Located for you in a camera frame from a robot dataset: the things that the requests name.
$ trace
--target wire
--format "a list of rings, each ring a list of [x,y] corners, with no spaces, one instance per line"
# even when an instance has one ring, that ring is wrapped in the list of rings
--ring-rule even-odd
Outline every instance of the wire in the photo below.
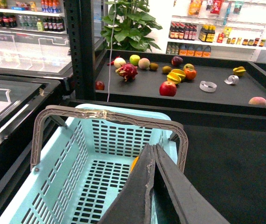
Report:
[[[109,97],[110,97],[111,58],[112,58],[112,44],[113,44],[114,24],[115,24],[115,18],[116,18],[116,0],[114,0],[114,7],[115,7],[115,12],[114,12],[114,17],[113,17],[112,33],[111,33],[111,40],[110,40],[109,81],[108,81],[108,96],[107,96],[107,102],[109,102]]]

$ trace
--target green leaves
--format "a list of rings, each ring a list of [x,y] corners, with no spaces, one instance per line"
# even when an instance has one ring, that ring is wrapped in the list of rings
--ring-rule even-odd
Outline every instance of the green leaves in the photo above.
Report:
[[[151,47],[160,49],[155,39],[146,37],[152,28],[162,29],[156,23],[156,19],[149,15],[149,0],[116,0],[105,2],[110,5],[107,16],[102,21],[104,26],[101,31],[102,37],[106,38],[108,47],[111,44],[112,25],[116,12],[113,33],[113,48],[121,50],[146,51]]]

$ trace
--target tape roll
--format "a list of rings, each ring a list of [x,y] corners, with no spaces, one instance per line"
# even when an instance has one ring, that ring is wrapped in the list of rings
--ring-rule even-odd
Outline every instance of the tape roll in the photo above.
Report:
[[[238,76],[229,76],[227,79],[224,80],[225,83],[228,85],[237,84],[239,82]]]
[[[217,88],[217,85],[212,82],[201,81],[199,87],[205,92],[214,92]]]

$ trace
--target dragon fruit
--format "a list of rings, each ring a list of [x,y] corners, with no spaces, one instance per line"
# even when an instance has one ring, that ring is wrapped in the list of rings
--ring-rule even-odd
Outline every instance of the dragon fruit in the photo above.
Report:
[[[124,77],[124,81],[128,81],[129,79],[135,79],[135,75],[138,74],[137,66],[134,66],[130,63],[124,64],[119,69],[115,70],[115,72]]]

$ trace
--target kiwi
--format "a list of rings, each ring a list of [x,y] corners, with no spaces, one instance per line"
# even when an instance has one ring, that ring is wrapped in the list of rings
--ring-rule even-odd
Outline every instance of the kiwi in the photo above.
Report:
[[[169,72],[171,72],[171,70],[172,70],[172,68],[171,68],[170,66],[164,66],[164,67],[162,68],[162,72],[163,72],[164,74],[168,74]]]
[[[159,65],[157,63],[150,63],[150,70],[156,71]]]

